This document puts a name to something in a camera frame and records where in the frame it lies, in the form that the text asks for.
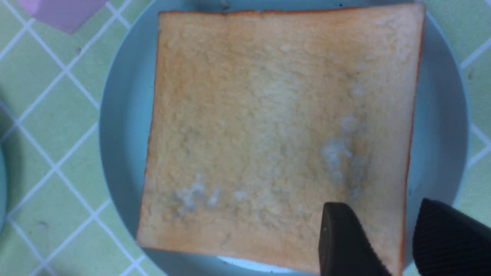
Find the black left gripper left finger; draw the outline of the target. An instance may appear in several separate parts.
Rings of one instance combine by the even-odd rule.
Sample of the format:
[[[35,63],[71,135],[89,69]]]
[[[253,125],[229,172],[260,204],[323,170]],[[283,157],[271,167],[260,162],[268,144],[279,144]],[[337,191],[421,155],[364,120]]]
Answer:
[[[342,202],[326,202],[318,244],[321,276],[389,276],[354,211]]]

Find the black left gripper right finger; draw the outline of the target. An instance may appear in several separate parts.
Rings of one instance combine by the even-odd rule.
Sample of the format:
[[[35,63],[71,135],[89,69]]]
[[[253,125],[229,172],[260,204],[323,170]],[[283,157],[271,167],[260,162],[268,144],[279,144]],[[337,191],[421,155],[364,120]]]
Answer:
[[[421,276],[489,276],[491,229],[443,202],[423,199],[412,255]]]

